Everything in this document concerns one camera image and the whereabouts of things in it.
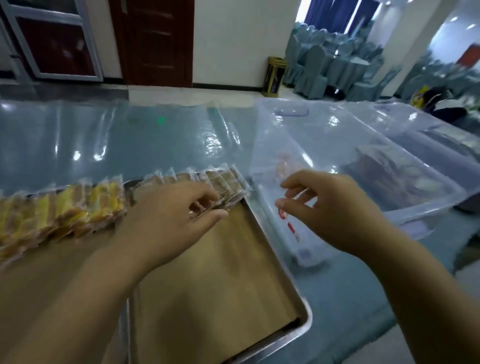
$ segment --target tray rim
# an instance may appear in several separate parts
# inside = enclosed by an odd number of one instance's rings
[[[138,183],[140,182],[140,180],[127,181],[124,183],[124,186],[126,187],[135,186],[136,182]],[[287,344],[291,343],[293,340],[305,334],[312,327],[312,323],[313,323],[313,313],[308,301],[300,293],[296,285],[295,279],[293,278],[293,275],[291,274],[290,270],[286,266],[283,259],[280,257],[277,249],[272,244],[273,239],[275,239],[276,241],[279,241],[280,238],[275,232],[274,227],[268,221],[267,216],[265,215],[262,207],[260,206],[258,198],[256,197],[256,193],[257,193],[256,191],[250,192],[243,200],[241,200],[241,203],[243,203],[250,210],[250,213],[253,215],[255,222],[257,223],[258,227],[262,231],[262,234],[264,235],[266,241],[268,242],[268,245],[270,246],[270,249],[272,250],[280,268],[282,269],[286,278],[290,281],[290,284],[292,285],[295,293],[297,294],[298,298],[302,302],[303,309],[305,310],[305,313],[306,313],[306,320],[302,322],[300,326],[297,326],[287,331],[280,338],[271,342],[265,342],[265,344],[259,348],[255,347],[256,344],[258,343],[253,344],[251,347],[240,352],[238,356],[235,357],[235,359],[233,359],[232,361],[231,361],[231,358],[224,361],[224,363],[229,363],[229,364],[258,363],[259,361],[265,359],[266,357],[280,350]],[[119,320],[118,320],[120,337],[123,340],[122,344],[127,346],[128,364],[134,364],[133,358],[132,358],[133,342],[131,338],[131,329],[132,329],[132,326],[131,326],[132,312],[130,310],[131,299],[132,299],[131,297],[127,299],[127,302],[124,308],[122,309]],[[276,333],[278,333],[278,331],[272,333],[270,336],[275,335]]]

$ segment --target red marking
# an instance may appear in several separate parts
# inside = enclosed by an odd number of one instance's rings
[[[292,224],[288,223],[287,225],[288,225],[288,228],[290,229],[290,231],[295,234],[295,229],[293,228]]]
[[[278,214],[280,215],[280,218],[282,220],[285,220],[287,218],[287,213],[283,211],[282,209],[278,209]]]

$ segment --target forearm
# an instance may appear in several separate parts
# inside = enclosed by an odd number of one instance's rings
[[[477,303],[418,242],[390,227],[377,239],[362,259],[384,287],[417,362],[480,359]]]
[[[122,306],[143,277],[128,258],[112,245],[94,253],[5,363],[71,364],[101,359]]]

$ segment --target person's left hand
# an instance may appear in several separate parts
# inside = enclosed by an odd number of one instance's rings
[[[114,244],[148,273],[182,254],[228,216],[227,211],[218,209],[191,220],[190,209],[195,205],[209,208],[218,199],[206,183],[159,186],[130,209],[115,233]]]

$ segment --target door handle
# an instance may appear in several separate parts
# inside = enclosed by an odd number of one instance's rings
[[[128,10],[127,10],[127,0],[120,0],[120,5],[121,5],[121,10],[122,10],[125,14],[128,14]]]

